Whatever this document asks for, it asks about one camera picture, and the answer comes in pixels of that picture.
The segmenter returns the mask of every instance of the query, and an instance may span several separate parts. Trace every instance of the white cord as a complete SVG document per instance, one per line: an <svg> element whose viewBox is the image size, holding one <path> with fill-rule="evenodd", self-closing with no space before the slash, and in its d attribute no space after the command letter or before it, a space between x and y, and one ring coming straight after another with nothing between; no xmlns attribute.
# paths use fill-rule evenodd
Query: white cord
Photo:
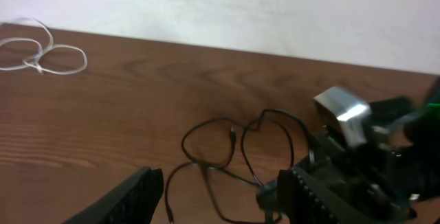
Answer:
<svg viewBox="0 0 440 224"><path fill-rule="evenodd" d="M13 67L0 67L0 70L11 71L11 70L25 69L27 67L33 67L36 70L38 70L38 72L41 74L45 71L45 72L52 73L52 74L68 75L68 74L78 73L87 67L87 56L85 55L85 52L82 49L80 49L78 47L71 46L71 45L59 45L59 44L55 45L54 44L54 37L50 33L49 29L47 28L46 25L44 25L40 21L38 21L36 19L29 19L29 18L20 18L20 19L15 19L14 21L29 21L29 20L36 21L38 23L38 25L46 31L47 35L49 36L49 43L47 44L46 48L43 49L43 46L38 41L31 39L31 38L17 37L17 38L6 38L6 39L1 40L0 41L0 48L2 46L4 46L6 43L15 42L15 41L34 42L38 45L38 53L36 53L32 56L29 56L27 58L24 58L22 65L13 66ZM46 53L50 52L51 50L56 49L56 48L60 48L60 47L75 49L75 50L81 52L82 57L84 58L84 64L77 69L73 69L73 70L69 70L69 71L54 71L54 70L43 68L39 64L41 57L43 57Z"/></svg>

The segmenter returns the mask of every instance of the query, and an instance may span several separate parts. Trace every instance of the black cable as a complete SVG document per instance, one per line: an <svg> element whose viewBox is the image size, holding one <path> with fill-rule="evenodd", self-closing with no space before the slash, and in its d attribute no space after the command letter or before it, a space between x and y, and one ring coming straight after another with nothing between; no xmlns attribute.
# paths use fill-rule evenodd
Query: black cable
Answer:
<svg viewBox="0 0 440 224"><path fill-rule="evenodd" d="M234 178L234 179L238 179L238 180L241 180L241 181L243 181L243 182L245 182L245 183L248 183L248 184L250 184L251 186L256 186L256 187L262 186L263 183L261 183L261 181L259 180L259 178L255 175L255 172L254 172L252 166L250 165L250 162L249 162L249 160L248 160L248 157L246 156L246 153L245 153L245 150L244 150L244 139L245 139L245 135L246 135L246 133L247 133L248 131L259 131L259 129L260 129L260 127L261 127L261 123L262 123L264 120L266 120L266 121L270 121L270 122L273 122L273 123L277 124L277 125L278 125L278 126L284 131L284 133L286 134L287 139L288 139L288 142L289 142L289 148L290 148L290 167L292 167L292 166L294 165L294 145L293 145L293 142L292 142L292 138L291 138L289 132L287 131L287 129L286 129L282 124L280 124L279 122L277 122L277 121L275 121L275 120L268 120L268 119L265 119L265 118L264 118L265 114L266 114L266 113L270 113L270 112L272 112L272 113L280 113L280 114L286 115L287 117L289 117L289 118L293 119L294 121L296 121L296 122L298 123L298 125L300 126L301 130L303 131L304 135L305 135L305 139L306 139L306 141L307 141L308 146L309 146L309 147L312 146L312 144L313 144L313 136L311 135L310 131L309 131L308 128L305 126L305 124L304 124L304 123L303 123L298 117L296 117L294 114L292 114L292 113L290 113L290 112L288 112L288 111L281 110L281 109L264 109L264 110L261 112L261 114L260 114L260 118L259 118L259 119L256 119L256 120L251 121L251 122L250 122L248 125L246 125L246 126L241 125L241 124L239 124L238 122L236 122L235 120L232 120L232 119L230 119L230 118L226 118L226 117L223 117L223 118L216 118L216 119L208 120L208 121L202 122L201 124L196 125L195 127L191 128L191 129L190 129L190 130L184 135L184 137L182 138L182 141L181 141L181 148L182 148L184 154L187 156L187 158L189 158L189 160L191 160L191 162L188 162L188 163L185 163L185 164L182 164L182 165L176 167L176 168L170 173L170 176L168 177L168 179L167 179L167 181L166 181L166 186L165 186L165 208L166 208L166 213L167 213L167 215L168 215L168 220L169 220L170 223L174 223L173 212L171 211L171 207L170 207L170 205L169 205L169 201L168 201L168 191L169 191L169 186L170 186L171 179L173 178L173 176L175 175L175 173L176 173L177 171L181 170L182 168L185 168L186 166L189 166L189 165L195 165L195 164L197 164L197 165L199 165L199 167L201 168L201 172L202 172L203 180L204 180L204 182L205 182L206 188L208 189L208 194L209 194L209 196L210 196L210 199L211 199L211 201L212 201L212 204L214 205L214 209L215 209L215 211L217 212L217 214L219 215L219 217L220 217L223 221L226 221L226 222L229 222L229 223L232 223L232 224L265 224L265 223L255 223L255 222L248 222L248 221L234 221L234 220L231 220L231 219L226 218L226 217L221 213L221 210L220 210L220 208L219 208L219 206L218 206L218 204L217 204L217 201L215 201L215 196L214 196L214 193L213 193L212 188L211 188L211 186L210 186L210 183L209 183L209 180L208 180L208 176L207 176L207 174L208 174L208 169L209 169L209 168L212 168L212 169L215 169L215 170L219 170L220 172L223 172L223 173L227 174L228 176L230 176L230 177L232 177L232 178ZM243 134L242 134L242 136L241 136L241 153L243 154L243 157L244 157L244 159L245 159L245 162L246 162L246 164L247 164L247 166L248 166L248 168L249 168L249 170L250 170L252 176L255 178L256 183L255 183L255 182L252 182L252 181L249 181L249 180L247 180L247 179L244 179L243 177L240 177L240 176L238 176L238 175L236 175L236 174L234 174L234 173L232 173L232 172L226 170L226 167L227 167L227 166L229 165L229 163L232 161L232 157L234 156L234 152L235 152L235 144L236 144L236 142L237 142L236 134L235 134L233 128L231 129L231 133L230 133L230 142L231 142L230 153L229 153L228 157L226 158L225 162L222 163L222 164L212 164L212 163L209 163L209 162L206 162L206 161L202 161L202 160L200 160L200 159L197 159L197 158L193 157L193 156L192 156L192 155L186 150L186 148L185 148L185 141L186 141L186 138L187 138L192 132L196 131L198 128L201 128L201 127L203 127L203 126L205 126L205 125L207 125L207 124L212 124L212 123L214 123L214 122L229 122L229 123L231 123L231 124L233 124L233 125L235 125L235 126L240 127L240 128L243 129ZM256 128L252 128L252 125L254 125L255 123L257 123ZM274 220L273 223L278 223L280 220L281 220L281 215L280 215L276 220Z"/></svg>

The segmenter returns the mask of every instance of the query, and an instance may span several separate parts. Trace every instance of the wooden surface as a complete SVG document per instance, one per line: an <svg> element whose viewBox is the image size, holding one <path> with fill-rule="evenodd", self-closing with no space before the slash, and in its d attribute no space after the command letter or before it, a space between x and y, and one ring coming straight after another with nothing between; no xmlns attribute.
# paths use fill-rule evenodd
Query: wooden surface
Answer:
<svg viewBox="0 0 440 224"><path fill-rule="evenodd" d="M71 76L42 76L32 69L0 71L2 223L60 223L140 166L161 168L167 177L187 161L179 146L182 135L212 117L248 122L263 108L276 107L297 113L318 130L311 99L329 87L343 86L368 101L397 95L420 101L434 80L423 74L282 56L59 30L53 34L55 43L85 50L89 67ZM33 27L0 27L0 38L10 36L47 41ZM20 63L20 56L35 49L27 43L0 49L0 67ZM42 64L68 69L80 64L78 57L60 49L45 56ZM220 159L227 150L228 129L208 127L188 145L199 156ZM305 156L305 144L300 135L294 138L298 161ZM287 167L287 148L271 125L249 136L249 158L263 181ZM251 177L238 153L231 169ZM212 179L226 216L263 220L254 188L215 172ZM197 168L176 175L170 204L176 223L222 223ZM439 202L423 203L419 209L422 217L413 223L433 223ZM167 222L162 199L152 223Z"/></svg>

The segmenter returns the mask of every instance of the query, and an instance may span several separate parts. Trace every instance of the black rope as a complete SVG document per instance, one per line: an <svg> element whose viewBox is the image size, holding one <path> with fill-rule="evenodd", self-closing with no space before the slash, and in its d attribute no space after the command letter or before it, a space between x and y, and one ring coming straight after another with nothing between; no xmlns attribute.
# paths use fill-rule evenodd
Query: black rope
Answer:
<svg viewBox="0 0 440 224"><path fill-rule="evenodd" d="M174 177L174 175L176 174L176 172L178 172L178 171L181 170L182 168L185 168L186 166L189 166L189 165L198 165L198 166L200 167L200 169L201 169L201 173L202 173L202 176L203 176L203 181L204 181L204 183L205 183L205 185L206 185L206 188L208 189L208 194L209 194L209 196L210 196L211 202L212 202L212 204L214 205L214 209L215 209L216 213L219 215L220 219L222 219L223 221L226 221L226 222L228 222L228 223L232 223L232 224L266 224L266 222L262 223L262 222L249 222L249 221L234 221L234 220L231 220L231 219L226 218L226 217L221 213L220 207L218 206L217 201L215 200L214 193L213 193L213 191L212 191L211 185L210 185L209 180L208 180L208 169L215 169L215 170L218 170L218 171L220 171L220 172L223 172L223 173L227 174L228 176L230 176L230 177L232 177L232 178L234 178L234 179L238 179L238 180L241 180L241 181L243 181L243 182L245 182L245 183L248 183L248 184L250 184L251 186L260 187L260 186L263 185L263 183L260 181L260 179L256 176L256 174L255 174L255 172L254 172L254 169L253 169L252 166L250 165L250 162L249 162L249 160L248 160L248 157L247 157L247 155L246 155L246 153L245 153L245 149L244 149L245 136L246 136L246 134L248 133L248 131L259 131L259 130L260 130L260 127L261 127L261 123L262 123L263 121L269 121L269 122L273 122L273 123L275 123L275 124L278 125L278 126L283 130L283 132L286 134L287 141L288 141L288 143L289 143L289 149L290 149L290 165L289 165L289 167L292 167L292 166L294 165L294 159L295 159L294 145L293 145L293 142L292 142L292 137L291 137L290 134L289 134L289 131L287 131L287 129L286 129L281 123L279 123L279 122L277 122L277 121L275 121L275 120L265 119L264 116L265 116L266 113L278 113L278 114L283 114L283 115L286 115L287 117L289 117L290 119L294 120L294 121L299 125L299 127L301 128L301 130L303 131L308 146L311 147L311 145L313 144L313 143L312 143L312 141L313 141L313 136L311 135L309 129L305 126L305 124L303 123L303 121L301 121L301 120L300 120L298 117L296 117L294 114L292 114L292 113L290 113L290 112L288 112L288 111L281 110L281 109L264 109L264 110L261 112L261 114L260 114L260 118L259 118L259 119L256 119L256 120L251 121L251 122L250 122L248 125L246 125L246 126L241 125L241 124L239 124L238 122L236 122L235 120L232 120L232 119L230 119L230 118L226 118L226 117L223 117L223 118L216 118L216 119L208 120L208 121L202 122L201 124L196 125L195 127L191 128L191 129L190 129L190 130L184 135L184 137L182 138L182 141L181 141L181 149L183 150L185 156L187 156L187 158L189 158L189 160L191 160L191 162L187 162L187 163L185 163L185 164L182 164L182 165L176 167L176 168L170 173L170 176L168 177L168 179L167 179L167 181L166 181L166 185L165 185L165 208L166 208L166 213L167 213L167 215L168 215L168 220L169 220L170 223L174 223L173 212L172 212L172 210L171 210L171 207L170 207L170 205L169 205L169 200L168 200L168 191L169 191L169 187L170 187L171 179ZM214 122L228 122L228 123L230 123L230 124L232 125L231 131L230 131L230 145L231 145L231 149L230 149L230 152L229 152L228 157L226 158L225 162L223 162L222 164L214 164L214 163L209 163L209 162L206 162L206 161L202 161L202 160L200 160L200 159L197 159L196 157L193 157L193 156L192 156L192 155L186 150L186 148L185 148L185 141L186 141L186 138L187 138L191 133L193 133L194 131L196 131L197 129L199 129L199 128L205 126L205 125L212 124L212 123L214 123ZM247 180L247 179L245 179L245 178L243 178L243 177L240 177L240 176L238 176L238 175L236 175L236 174L234 174L234 173L232 173L232 172L226 170L226 167L227 167L227 166L230 164L230 162L232 161L232 158L233 158L233 156L234 156L234 152L235 152L235 145L236 145L236 143L237 143L236 133L235 133L235 131L234 131L234 129L233 129L234 126L243 129L243 134L242 134L242 136L241 136L241 142L240 142L240 143L241 143L241 153L243 154L243 157L244 157L244 159L245 159L246 165L248 166L248 168L249 168L249 170L250 170L252 176L254 177L255 182L250 181L250 180ZM281 215L280 215L280 216L279 216L276 220L274 220L272 223L278 223L279 221L281 221L281 219L282 219L282 217L281 217Z"/></svg>

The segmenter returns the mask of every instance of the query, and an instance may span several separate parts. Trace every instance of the white string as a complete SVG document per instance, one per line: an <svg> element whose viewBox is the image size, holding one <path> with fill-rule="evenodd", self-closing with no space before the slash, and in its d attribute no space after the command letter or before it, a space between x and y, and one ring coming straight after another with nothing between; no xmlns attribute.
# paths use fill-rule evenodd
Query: white string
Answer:
<svg viewBox="0 0 440 224"><path fill-rule="evenodd" d="M45 72L52 73L52 74L68 75L68 74L78 73L87 67L87 56L85 55L85 52L82 49L75 47L75 46L71 46L71 45L61 45L61 44L55 45L54 44L54 37L50 33L49 29L47 28L46 25L44 25L40 21L38 21L36 19L29 19L29 18L20 18L20 19L15 19L14 21L17 22L17 21L29 21L29 20L36 21L38 23L38 25L46 31L47 35L49 36L49 43L47 44L46 48L43 49L43 46L38 41L31 39L31 38L16 37L16 38L5 38L5 39L1 40L0 41L0 48L2 46L4 46L6 43L15 42L15 41L33 42L38 45L38 52L32 56L28 56L27 58L24 58L22 65L13 66L13 67L0 67L0 70L11 71L11 70L25 69L27 67L33 67L41 74L45 71ZM82 57L84 59L84 63L82 64L82 66L77 69L73 69L73 70L69 70L69 71L54 71L54 70L43 68L40 65L39 61L40 61L41 57L43 57L46 53L50 52L51 50L56 49L56 48L61 48L61 47L70 48L70 49L74 49L74 50L81 52Z"/></svg>

